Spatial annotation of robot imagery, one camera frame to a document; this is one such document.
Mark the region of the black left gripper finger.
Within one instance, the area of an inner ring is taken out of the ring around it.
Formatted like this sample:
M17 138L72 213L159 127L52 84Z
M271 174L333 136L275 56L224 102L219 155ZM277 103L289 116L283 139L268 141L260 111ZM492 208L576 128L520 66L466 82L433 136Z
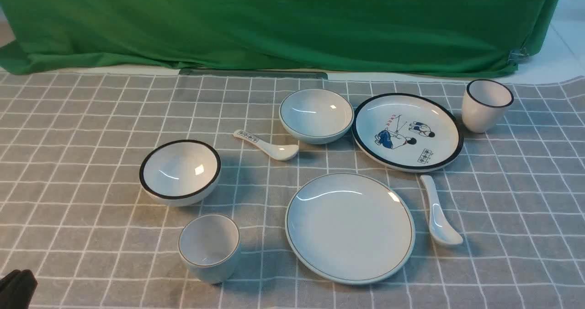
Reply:
M0 307L27 309L38 282L31 270L12 270L0 281Z

